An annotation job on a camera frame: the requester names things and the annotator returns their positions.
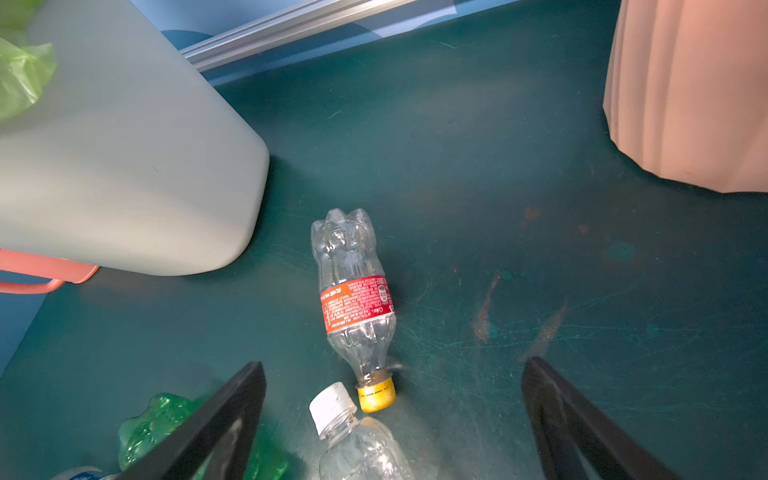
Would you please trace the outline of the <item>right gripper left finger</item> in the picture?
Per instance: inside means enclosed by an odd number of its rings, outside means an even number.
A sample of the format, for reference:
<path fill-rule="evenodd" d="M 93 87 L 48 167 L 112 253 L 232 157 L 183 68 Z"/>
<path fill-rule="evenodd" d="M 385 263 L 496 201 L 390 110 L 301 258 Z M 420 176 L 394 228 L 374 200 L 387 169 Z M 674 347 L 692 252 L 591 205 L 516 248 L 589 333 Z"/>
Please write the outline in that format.
<path fill-rule="evenodd" d="M 207 479 L 244 477 L 267 390 L 260 362 L 237 372 L 191 417 L 121 479 Z"/>

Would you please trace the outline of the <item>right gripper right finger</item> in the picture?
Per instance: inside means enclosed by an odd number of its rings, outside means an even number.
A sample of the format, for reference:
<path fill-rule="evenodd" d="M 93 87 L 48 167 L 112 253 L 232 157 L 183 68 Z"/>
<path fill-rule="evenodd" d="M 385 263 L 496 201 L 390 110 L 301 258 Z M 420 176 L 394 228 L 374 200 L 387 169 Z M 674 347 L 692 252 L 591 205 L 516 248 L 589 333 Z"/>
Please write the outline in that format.
<path fill-rule="evenodd" d="M 525 362 L 521 389 L 547 479 L 677 479 L 540 357 Z"/>

